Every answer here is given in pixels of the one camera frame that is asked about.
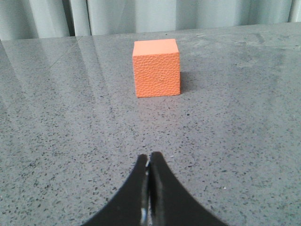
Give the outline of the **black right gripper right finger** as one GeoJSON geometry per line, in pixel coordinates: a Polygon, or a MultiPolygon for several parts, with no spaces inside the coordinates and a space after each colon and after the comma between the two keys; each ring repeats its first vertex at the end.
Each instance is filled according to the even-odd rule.
{"type": "Polygon", "coordinates": [[[162,153],[150,156],[150,204],[154,226],[225,226],[182,186],[162,153]]]}

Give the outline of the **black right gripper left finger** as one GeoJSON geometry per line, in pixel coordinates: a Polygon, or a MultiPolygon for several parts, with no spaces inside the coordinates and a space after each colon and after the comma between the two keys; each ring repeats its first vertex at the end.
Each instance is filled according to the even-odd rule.
{"type": "Polygon", "coordinates": [[[146,226],[149,207],[148,157],[138,156],[135,166],[114,197],[85,226],[146,226]]]}

